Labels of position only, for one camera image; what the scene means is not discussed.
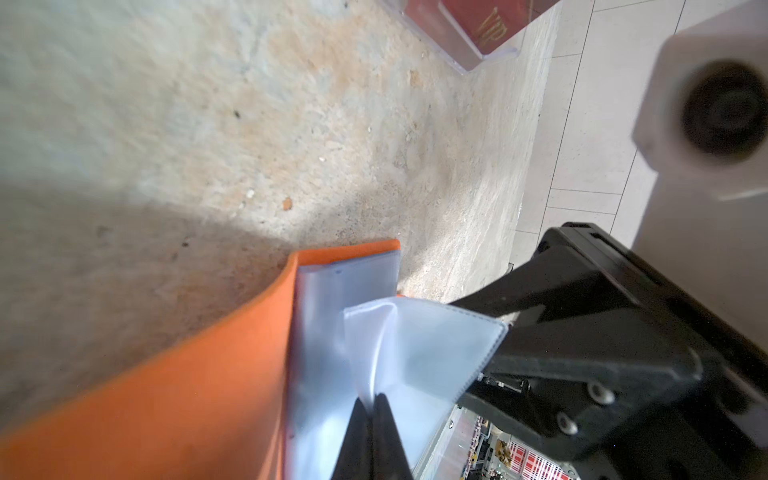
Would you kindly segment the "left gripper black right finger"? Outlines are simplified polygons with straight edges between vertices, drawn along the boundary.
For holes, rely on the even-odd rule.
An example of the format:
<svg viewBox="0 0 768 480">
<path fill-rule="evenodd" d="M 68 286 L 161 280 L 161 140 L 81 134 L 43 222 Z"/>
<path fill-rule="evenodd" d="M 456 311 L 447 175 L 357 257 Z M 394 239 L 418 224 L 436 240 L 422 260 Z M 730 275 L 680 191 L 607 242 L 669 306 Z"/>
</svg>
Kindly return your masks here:
<svg viewBox="0 0 768 480">
<path fill-rule="evenodd" d="M 373 478 L 413 479 L 389 401 L 384 394 L 378 394 L 374 400 Z"/>
</svg>

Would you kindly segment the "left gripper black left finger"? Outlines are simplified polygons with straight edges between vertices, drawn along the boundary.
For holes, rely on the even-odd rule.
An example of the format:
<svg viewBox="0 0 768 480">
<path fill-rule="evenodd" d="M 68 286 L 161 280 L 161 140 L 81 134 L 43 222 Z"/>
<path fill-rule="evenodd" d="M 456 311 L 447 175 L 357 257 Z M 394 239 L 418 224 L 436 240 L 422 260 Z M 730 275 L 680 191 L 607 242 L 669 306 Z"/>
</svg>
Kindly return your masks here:
<svg viewBox="0 0 768 480">
<path fill-rule="evenodd" d="M 332 480 L 373 478 L 373 421 L 360 399 L 355 401 Z"/>
</svg>

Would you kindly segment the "orange card holder wallet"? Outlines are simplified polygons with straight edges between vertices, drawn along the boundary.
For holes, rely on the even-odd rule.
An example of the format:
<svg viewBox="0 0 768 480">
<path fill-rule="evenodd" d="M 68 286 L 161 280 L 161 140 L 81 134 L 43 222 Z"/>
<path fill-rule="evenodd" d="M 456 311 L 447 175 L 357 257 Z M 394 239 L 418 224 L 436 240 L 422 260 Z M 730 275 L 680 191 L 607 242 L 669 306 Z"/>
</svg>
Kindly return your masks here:
<svg viewBox="0 0 768 480">
<path fill-rule="evenodd" d="M 507 334 L 396 292 L 396 240 L 292 253 L 218 324 L 3 436 L 5 479 L 331 479 L 357 399 L 411 472 Z"/>
</svg>

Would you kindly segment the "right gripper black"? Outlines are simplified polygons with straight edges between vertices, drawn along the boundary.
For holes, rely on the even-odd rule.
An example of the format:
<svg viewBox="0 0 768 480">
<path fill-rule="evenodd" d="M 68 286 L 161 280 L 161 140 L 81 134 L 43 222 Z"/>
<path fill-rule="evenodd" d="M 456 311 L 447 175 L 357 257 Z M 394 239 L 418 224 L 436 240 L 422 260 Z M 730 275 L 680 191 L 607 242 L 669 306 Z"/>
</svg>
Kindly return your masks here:
<svg viewBox="0 0 768 480">
<path fill-rule="evenodd" d="M 766 354 L 599 227 L 456 306 L 516 315 L 461 406 L 581 478 L 766 477 Z"/>
</svg>

